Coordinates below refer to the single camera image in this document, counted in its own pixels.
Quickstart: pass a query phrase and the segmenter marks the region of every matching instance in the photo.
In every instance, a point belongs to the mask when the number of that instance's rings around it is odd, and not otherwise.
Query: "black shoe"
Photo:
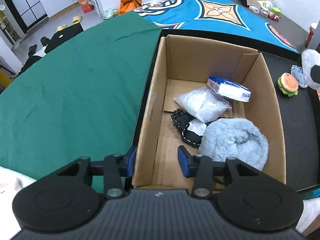
[[[49,41],[50,41],[50,39],[47,38],[46,36],[44,36],[44,37],[42,37],[42,38],[40,39],[40,42],[41,42],[42,46],[47,46],[48,43],[49,43]]]
[[[36,49],[37,49],[38,45],[32,45],[29,47],[29,52],[28,52],[28,56],[31,57],[36,53]]]

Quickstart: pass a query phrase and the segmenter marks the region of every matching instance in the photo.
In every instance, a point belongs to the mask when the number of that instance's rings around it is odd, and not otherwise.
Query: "bag of white stuff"
[[[241,102],[249,102],[251,91],[248,88],[226,78],[209,77],[207,85],[214,92],[225,98]]]
[[[177,95],[173,100],[186,112],[201,122],[213,122],[231,105],[223,97],[212,92],[207,87]]]

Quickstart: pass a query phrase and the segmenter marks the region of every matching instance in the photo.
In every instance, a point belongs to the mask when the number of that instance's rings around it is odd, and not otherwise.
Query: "gray ribbed surface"
[[[294,230],[277,234],[248,233],[225,222],[209,201],[191,198],[186,190],[132,190],[108,201],[98,216],[67,233],[42,235],[27,230],[14,240],[295,240]]]

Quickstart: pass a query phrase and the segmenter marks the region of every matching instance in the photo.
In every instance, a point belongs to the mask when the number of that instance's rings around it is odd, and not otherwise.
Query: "gray patterned cloth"
[[[297,80],[301,88],[308,87],[303,78],[302,67],[299,67],[297,65],[292,65],[291,75],[295,77],[295,79]]]

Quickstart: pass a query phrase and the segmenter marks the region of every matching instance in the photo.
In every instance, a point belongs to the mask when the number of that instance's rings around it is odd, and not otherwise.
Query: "blue and white package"
[[[232,100],[249,102],[251,91],[226,78],[209,77],[207,85],[215,93]]]

